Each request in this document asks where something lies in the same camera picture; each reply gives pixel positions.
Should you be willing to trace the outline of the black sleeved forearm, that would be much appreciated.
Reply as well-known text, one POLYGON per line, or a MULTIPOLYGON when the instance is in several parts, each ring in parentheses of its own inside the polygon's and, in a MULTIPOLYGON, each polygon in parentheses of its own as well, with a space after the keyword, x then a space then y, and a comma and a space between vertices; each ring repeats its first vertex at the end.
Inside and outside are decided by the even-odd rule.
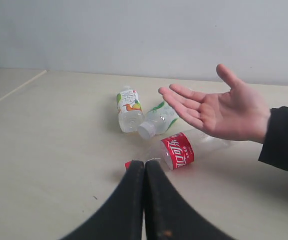
POLYGON ((258 160, 288 172, 288 107, 271 109, 258 160))

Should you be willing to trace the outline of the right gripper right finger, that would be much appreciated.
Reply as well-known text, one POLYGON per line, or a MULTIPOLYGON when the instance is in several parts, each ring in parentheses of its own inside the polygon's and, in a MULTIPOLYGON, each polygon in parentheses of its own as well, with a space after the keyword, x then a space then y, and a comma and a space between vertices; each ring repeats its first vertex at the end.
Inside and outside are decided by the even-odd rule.
POLYGON ((179 194, 159 162, 145 164, 145 227, 148 240, 229 240, 179 194))

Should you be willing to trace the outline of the open human hand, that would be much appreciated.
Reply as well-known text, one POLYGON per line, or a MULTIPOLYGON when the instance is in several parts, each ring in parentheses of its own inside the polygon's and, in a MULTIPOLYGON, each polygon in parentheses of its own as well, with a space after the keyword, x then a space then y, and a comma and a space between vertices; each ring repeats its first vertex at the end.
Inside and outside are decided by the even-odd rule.
POLYGON ((265 100, 223 64, 216 72, 228 92, 203 93, 178 84, 158 92, 185 122, 212 137, 263 143, 270 118, 265 100))

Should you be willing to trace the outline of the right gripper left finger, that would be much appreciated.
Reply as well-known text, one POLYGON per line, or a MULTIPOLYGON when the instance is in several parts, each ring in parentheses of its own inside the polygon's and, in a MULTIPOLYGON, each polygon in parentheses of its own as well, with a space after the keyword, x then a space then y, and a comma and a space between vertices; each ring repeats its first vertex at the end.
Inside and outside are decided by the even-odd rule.
POLYGON ((144 164, 134 160, 106 202, 64 240, 140 240, 144 164))

